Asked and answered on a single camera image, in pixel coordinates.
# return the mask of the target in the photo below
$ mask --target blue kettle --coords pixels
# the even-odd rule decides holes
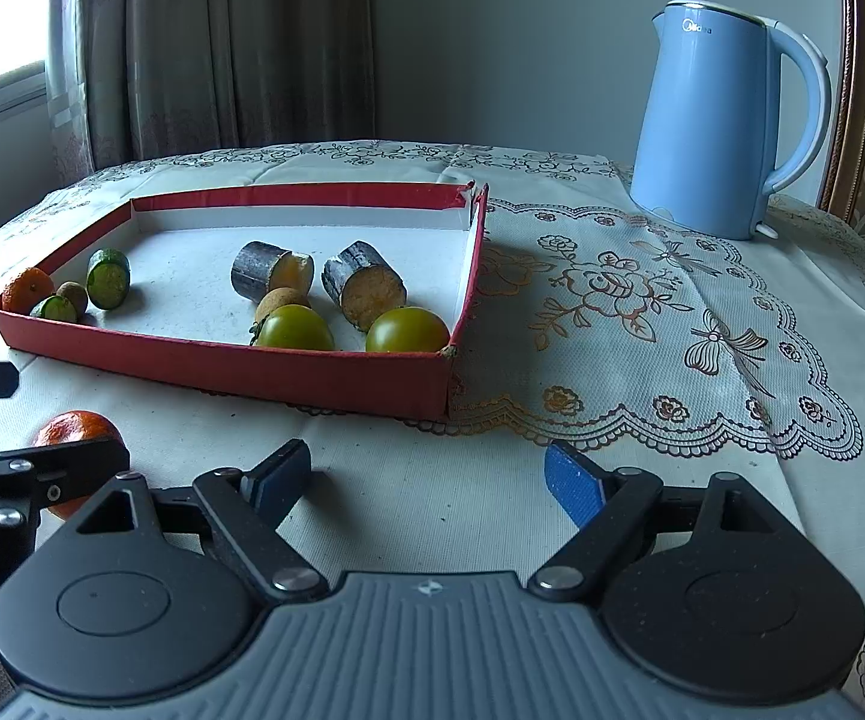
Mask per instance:
[[[673,0],[653,20],[659,60],[645,108],[630,194],[689,229],[743,240],[770,194],[805,172],[829,125],[826,58],[784,23],[700,0]],[[799,145],[776,167],[779,59],[803,74],[809,97]]]

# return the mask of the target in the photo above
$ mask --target floral tablecloth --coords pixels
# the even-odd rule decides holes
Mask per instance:
[[[449,423],[202,394],[0,340],[23,372],[0,401],[0,450],[60,410],[97,410],[151,483],[180,485],[304,437],[324,473],[280,532],[331,580],[343,568],[525,579],[573,533],[542,475],[543,446],[563,437],[668,484],[743,474],[865,600],[865,243],[795,200],[770,207],[778,241],[728,242],[645,217],[627,171],[597,157],[389,142],[213,151],[51,194],[0,230],[0,285],[130,196],[340,180],[490,185]],[[847,690],[865,707],[865,647]]]

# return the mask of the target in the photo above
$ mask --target sugarcane piece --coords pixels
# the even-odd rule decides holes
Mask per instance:
[[[406,304],[406,287],[399,274],[362,241],[326,260],[322,286],[343,317],[364,333],[381,314]]]
[[[280,287],[309,295],[315,272],[316,266],[309,254],[252,241],[236,255],[230,280],[239,295],[259,303]]]

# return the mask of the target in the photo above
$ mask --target table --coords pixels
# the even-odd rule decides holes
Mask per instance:
[[[0,339],[0,359],[22,372],[17,394],[0,401],[0,450],[27,445],[62,410],[96,410],[151,485],[183,485],[303,437],[321,473],[280,533],[330,581],[343,568],[512,568],[525,580],[575,531],[543,482],[543,447],[563,437],[601,466],[641,466],[671,485],[743,474],[865,600],[865,242],[781,196],[767,219],[778,241],[683,232],[642,215],[628,179],[599,157],[377,141],[103,170],[0,230],[0,286],[137,194],[488,183],[453,421],[204,394],[35,358]],[[44,520],[41,539],[58,522]],[[865,647],[847,690],[865,707]]]

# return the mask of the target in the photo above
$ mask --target gray curtain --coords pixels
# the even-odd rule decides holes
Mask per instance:
[[[134,160],[375,135],[369,0],[50,0],[66,183]]]

